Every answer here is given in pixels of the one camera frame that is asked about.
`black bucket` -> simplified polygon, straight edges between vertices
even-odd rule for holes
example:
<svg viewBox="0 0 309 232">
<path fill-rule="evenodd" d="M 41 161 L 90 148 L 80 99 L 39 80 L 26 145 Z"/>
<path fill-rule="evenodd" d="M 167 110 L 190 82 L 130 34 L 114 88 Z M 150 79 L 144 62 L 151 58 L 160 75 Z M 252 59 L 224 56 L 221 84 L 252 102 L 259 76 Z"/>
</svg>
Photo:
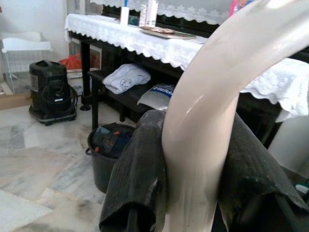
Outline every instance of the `black bucket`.
<svg viewBox="0 0 309 232">
<path fill-rule="evenodd" d="M 127 132 L 130 136 L 133 135 L 134 127 L 123 125 L 123 124 L 117 124 L 112 123 L 108 125 L 104 125 L 104 128 L 113 131 L 121 131 L 121 132 Z M 88 146 L 89 148 L 86 149 L 85 153 L 86 155 L 92 156 L 92 167 L 93 167 L 93 176 L 95 180 L 95 184 L 97 188 L 106 193 L 107 187 L 110 181 L 110 177 L 112 174 L 112 168 L 114 167 L 114 164 L 117 162 L 118 159 L 113 157 L 108 157 L 104 154 L 99 154 L 96 152 L 92 145 L 92 138 L 95 134 L 97 129 L 93 130 L 89 136 L 88 136 Z"/>
</svg>

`folded white towel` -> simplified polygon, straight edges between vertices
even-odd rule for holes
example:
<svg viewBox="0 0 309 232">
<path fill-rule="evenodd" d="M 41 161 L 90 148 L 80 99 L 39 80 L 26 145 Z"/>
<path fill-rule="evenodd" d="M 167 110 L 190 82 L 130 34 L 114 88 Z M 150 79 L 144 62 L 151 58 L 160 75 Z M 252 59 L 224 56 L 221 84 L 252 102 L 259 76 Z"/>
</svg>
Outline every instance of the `folded white towel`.
<svg viewBox="0 0 309 232">
<path fill-rule="evenodd" d="M 144 85 L 150 81 L 150 74 L 138 64 L 123 64 L 108 75 L 103 84 L 114 94 L 120 94 L 135 85 Z"/>
</svg>

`marble floor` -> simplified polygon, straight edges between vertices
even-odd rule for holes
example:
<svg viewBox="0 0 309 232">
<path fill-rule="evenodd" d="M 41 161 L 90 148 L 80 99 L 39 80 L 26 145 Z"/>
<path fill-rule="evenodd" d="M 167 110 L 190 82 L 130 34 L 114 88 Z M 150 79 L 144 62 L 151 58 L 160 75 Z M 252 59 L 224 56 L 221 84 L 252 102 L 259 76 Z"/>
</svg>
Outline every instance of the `marble floor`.
<svg viewBox="0 0 309 232">
<path fill-rule="evenodd" d="M 91 111 L 46 127 L 28 108 L 0 111 L 0 232 L 99 232 L 105 194 L 84 154 Z M 99 124 L 113 122 L 119 114 L 100 104 Z"/>
</svg>

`bucket handle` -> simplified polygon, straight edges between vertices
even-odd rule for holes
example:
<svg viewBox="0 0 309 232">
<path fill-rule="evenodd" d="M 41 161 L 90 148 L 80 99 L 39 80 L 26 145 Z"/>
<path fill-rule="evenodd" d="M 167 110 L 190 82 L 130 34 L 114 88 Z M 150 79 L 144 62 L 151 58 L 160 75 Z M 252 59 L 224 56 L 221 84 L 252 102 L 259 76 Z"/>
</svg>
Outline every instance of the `bucket handle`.
<svg viewBox="0 0 309 232">
<path fill-rule="evenodd" d="M 93 153 L 91 152 L 90 148 L 87 148 L 87 149 L 86 149 L 85 154 L 86 154 L 87 156 L 93 156 L 93 157 L 96 156 L 95 154 L 93 154 Z"/>
</svg>

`white lace cloth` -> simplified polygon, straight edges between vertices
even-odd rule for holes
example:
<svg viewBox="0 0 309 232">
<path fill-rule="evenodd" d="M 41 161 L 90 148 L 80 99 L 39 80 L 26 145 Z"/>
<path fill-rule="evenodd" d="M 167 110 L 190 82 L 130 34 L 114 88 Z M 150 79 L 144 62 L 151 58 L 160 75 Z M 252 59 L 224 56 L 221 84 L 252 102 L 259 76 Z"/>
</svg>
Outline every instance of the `white lace cloth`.
<svg viewBox="0 0 309 232">
<path fill-rule="evenodd" d="M 124 0 L 90 0 L 99 5 L 122 7 Z M 148 0 L 128 0 L 131 10 L 140 11 L 142 4 Z M 188 21 L 206 21 L 209 24 L 221 24 L 229 16 L 231 0 L 159 0 L 158 15 L 185 18 Z"/>
<path fill-rule="evenodd" d="M 136 26 L 123 27 L 114 18 L 100 15 L 69 14 L 65 22 L 65 36 L 69 42 L 69 31 L 86 35 L 153 57 L 174 68 L 185 70 L 206 38 L 194 40 L 162 39 L 144 34 Z M 288 118 L 308 115 L 309 64 L 286 58 L 253 80 L 242 90 L 258 99 L 269 99 L 280 103 L 282 111 L 277 122 Z"/>
</svg>

